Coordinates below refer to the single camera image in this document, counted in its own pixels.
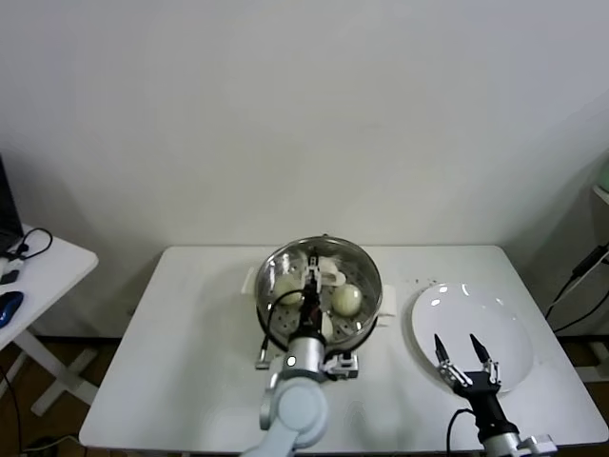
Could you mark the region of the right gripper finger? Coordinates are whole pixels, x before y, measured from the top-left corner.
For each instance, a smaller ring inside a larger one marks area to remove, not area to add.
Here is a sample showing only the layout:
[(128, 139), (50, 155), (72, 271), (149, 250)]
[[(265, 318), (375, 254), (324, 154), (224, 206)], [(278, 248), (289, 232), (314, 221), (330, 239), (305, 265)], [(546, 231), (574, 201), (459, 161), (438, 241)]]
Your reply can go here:
[(437, 370), (449, 386), (470, 386), (471, 379), (450, 360), (447, 350), (438, 334), (434, 335)]
[(490, 356), (487, 348), (473, 333), (470, 333), (469, 337), (473, 349), (475, 350), (475, 353), (482, 364), (483, 371), (489, 375), (490, 383), (493, 385), (499, 385), (501, 383), (499, 363)]

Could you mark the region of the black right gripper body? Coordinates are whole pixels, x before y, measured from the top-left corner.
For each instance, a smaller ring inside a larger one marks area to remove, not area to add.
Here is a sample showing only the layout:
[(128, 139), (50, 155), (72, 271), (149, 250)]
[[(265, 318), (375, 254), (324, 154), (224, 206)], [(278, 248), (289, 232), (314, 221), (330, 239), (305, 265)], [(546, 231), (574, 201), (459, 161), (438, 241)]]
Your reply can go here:
[(472, 384), (465, 387), (463, 384), (456, 382), (453, 386), (453, 392), (469, 403), (475, 415), (478, 434), (517, 433), (518, 428), (508, 421), (498, 400), (497, 394), (500, 386), (490, 382), (487, 372), (466, 372), (466, 375), (472, 381)]

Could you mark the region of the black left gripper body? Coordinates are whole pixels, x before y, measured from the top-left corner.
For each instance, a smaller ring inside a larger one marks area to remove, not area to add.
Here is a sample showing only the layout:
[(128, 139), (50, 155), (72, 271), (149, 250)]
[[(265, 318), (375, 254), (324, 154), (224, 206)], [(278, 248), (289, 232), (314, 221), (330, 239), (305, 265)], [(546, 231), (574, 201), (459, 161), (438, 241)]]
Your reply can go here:
[(305, 337), (323, 339), (322, 335), (323, 312), (321, 299), (315, 288), (314, 299), (304, 299), (300, 307), (299, 334)]

